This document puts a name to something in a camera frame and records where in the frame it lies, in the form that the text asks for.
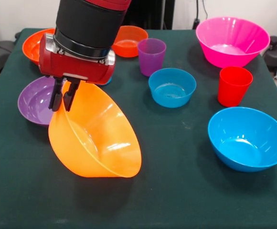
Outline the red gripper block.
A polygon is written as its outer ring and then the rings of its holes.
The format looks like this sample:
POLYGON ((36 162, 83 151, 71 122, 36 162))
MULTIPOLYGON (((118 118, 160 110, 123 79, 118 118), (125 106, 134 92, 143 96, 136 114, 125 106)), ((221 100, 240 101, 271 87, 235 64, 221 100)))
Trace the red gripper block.
MULTIPOLYGON (((56 77, 48 108, 56 112, 62 101, 62 77, 73 77, 88 83, 105 85, 111 79, 116 55, 110 50, 108 56, 100 61, 78 58, 69 53, 59 54, 58 46, 53 38, 41 38, 39 50, 39 69, 42 74, 56 77)), ((64 94, 66 111, 71 110, 80 81, 71 81, 68 91, 64 94)))

